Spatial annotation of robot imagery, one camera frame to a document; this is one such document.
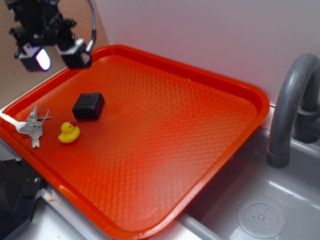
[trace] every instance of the rubber duck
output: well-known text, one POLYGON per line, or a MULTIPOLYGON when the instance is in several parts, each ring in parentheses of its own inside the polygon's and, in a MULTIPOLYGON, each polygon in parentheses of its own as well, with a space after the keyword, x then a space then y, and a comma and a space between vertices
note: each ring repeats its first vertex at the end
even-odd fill
POLYGON ((72 143, 80 135, 80 128, 74 123, 65 122, 61 125, 62 133, 59 135, 58 139, 64 144, 72 143))

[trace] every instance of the sink basin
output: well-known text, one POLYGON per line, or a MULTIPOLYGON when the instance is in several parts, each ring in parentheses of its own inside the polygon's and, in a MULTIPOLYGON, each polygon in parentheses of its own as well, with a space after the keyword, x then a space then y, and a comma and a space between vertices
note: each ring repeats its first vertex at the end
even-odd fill
POLYGON ((259 128, 184 211, 205 239, 320 239, 319 151, 293 140, 289 166, 273 168, 268 138, 259 128))

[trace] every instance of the silver key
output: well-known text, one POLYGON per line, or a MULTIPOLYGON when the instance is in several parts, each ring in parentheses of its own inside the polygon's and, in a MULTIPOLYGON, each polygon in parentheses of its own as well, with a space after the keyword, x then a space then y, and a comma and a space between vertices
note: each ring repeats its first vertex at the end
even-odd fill
POLYGON ((40 147, 39 138, 44 134, 42 125, 43 124, 40 121, 30 121, 19 129, 19 133, 29 135, 33 148, 40 147))
POLYGON ((37 127, 35 126, 33 128, 33 131, 29 134, 29 136, 31 137, 31 141, 32 141, 32 147, 36 148, 36 147, 40 147, 40 141, 39 138, 44 134, 43 128, 41 127, 37 127))

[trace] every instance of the black cube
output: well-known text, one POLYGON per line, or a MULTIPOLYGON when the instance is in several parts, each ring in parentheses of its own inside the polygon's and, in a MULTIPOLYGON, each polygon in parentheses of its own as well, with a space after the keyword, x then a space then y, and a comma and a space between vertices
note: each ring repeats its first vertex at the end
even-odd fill
POLYGON ((98 119, 105 99, 100 92, 81 93, 72 108, 75 119, 98 119))

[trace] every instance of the drain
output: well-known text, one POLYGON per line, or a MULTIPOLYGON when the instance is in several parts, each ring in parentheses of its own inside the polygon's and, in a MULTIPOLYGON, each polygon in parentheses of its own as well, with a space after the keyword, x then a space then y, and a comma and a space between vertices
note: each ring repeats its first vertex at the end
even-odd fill
POLYGON ((252 237, 271 239, 285 229, 287 217, 285 211, 276 202, 268 198, 252 198, 238 211, 241 228, 252 237))

